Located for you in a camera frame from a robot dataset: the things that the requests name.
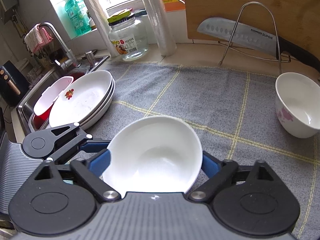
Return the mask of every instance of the kitchen knife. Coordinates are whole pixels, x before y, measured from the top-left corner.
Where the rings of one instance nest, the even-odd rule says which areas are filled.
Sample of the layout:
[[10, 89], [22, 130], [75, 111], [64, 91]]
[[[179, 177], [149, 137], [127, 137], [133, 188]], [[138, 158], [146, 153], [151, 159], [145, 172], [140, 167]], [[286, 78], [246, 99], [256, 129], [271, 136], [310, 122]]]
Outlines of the kitchen knife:
[[[204, 20], [197, 31], [226, 41], [230, 40], [236, 22], [221, 18], [211, 17]], [[256, 49], [266, 54], [279, 58], [276, 36], [249, 25], [238, 23], [232, 42], [250, 49]], [[305, 49], [281, 38], [279, 36], [280, 52], [287, 52], [298, 61], [315, 68], [320, 72], [320, 61]]]

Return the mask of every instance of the wooden cutting board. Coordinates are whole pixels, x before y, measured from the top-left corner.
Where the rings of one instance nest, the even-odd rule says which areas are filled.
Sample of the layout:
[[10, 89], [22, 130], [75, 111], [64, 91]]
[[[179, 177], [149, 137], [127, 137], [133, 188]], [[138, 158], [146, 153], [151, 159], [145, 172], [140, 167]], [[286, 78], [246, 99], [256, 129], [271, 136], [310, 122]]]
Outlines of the wooden cutting board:
[[[320, 0], [185, 0], [189, 39], [219, 40], [198, 33], [199, 24], [212, 16], [235, 20], [245, 3], [258, 1], [273, 13], [278, 33], [320, 59]], [[272, 18], [259, 5], [247, 6], [240, 22], [275, 34]]]

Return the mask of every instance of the plaid tablecloth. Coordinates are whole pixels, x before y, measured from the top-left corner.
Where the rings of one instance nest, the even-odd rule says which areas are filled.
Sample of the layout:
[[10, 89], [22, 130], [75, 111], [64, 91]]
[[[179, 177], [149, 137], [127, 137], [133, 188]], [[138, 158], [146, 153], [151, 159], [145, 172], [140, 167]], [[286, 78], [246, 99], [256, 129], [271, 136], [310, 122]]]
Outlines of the plaid tablecloth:
[[[320, 235], [319, 136], [298, 139], [280, 125], [275, 77], [156, 63], [112, 63], [106, 69], [116, 81], [115, 95], [88, 132], [111, 139], [144, 116], [181, 118], [196, 131], [203, 149], [220, 160], [233, 159], [240, 165], [266, 160], [300, 203], [293, 234], [305, 240]], [[201, 172], [194, 187], [207, 179]]]

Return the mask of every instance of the kitchen counter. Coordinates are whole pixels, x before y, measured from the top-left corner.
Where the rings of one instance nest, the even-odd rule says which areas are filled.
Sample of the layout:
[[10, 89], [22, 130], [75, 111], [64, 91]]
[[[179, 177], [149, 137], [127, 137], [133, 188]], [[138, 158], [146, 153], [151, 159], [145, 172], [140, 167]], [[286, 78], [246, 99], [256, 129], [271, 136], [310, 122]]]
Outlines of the kitchen counter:
[[[139, 62], [160, 62], [161, 64], [178, 64], [186, 66], [218, 66], [219, 61], [224, 53], [225, 47], [218, 44], [177, 44], [177, 50], [174, 55], [163, 57], [160, 54], [158, 46], [152, 44], [149, 46], [149, 52], [143, 58], [138, 60]], [[239, 48], [239, 50], [258, 57], [268, 57], [263, 53], [252, 49]], [[107, 50], [98, 51], [96, 57], [108, 55]], [[115, 58], [113, 60], [107, 60], [100, 68], [104, 68], [105, 65], [112, 61], [121, 61], [121, 59]], [[263, 61], [242, 55], [236, 51], [229, 50], [226, 58], [222, 64], [223, 68], [232, 68], [242, 71], [249, 71], [264, 75], [278, 76], [279, 68], [278, 62]], [[282, 64], [282, 73], [284, 72], [297, 72], [308, 76], [320, 85], [317, 80], [319, 77], [318, 71], [314, 68], [306, 66], [295, 59], [292, 59], [291, 63]], [[22, 130], [18, 114], [14, 108], [11, 111], [12, 125], [17, 142], [22, 143], [25, 135]]]

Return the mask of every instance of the hand soap bottle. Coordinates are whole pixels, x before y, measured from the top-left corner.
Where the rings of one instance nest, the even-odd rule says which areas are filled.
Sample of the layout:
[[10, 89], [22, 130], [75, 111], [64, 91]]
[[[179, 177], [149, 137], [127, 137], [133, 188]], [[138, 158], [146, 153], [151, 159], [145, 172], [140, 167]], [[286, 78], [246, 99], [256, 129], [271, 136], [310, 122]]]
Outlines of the hand soap bottle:
[[64, 9], [72, 21], [78, 36], [91, 31], [87, 7], [83, 0], [68, 0]]

